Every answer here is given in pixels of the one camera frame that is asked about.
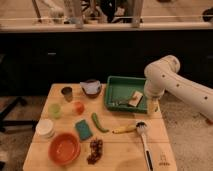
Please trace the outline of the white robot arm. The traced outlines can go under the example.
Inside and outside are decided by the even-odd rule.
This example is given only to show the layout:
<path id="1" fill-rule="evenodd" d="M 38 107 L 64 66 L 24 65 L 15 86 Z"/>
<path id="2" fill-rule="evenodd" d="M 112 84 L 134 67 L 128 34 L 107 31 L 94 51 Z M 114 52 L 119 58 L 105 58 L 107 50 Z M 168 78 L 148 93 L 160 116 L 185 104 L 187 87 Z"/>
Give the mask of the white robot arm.
<path id="1" fill-rule="evenodd" d="M 213 88 L 180 76 L 179 70 L 180 62 L 173 55 L 148 64 L 144 69 L 145 96 L 150 100 L 160 99 L 164 92 L 168 91 L 213 122 Z"/>

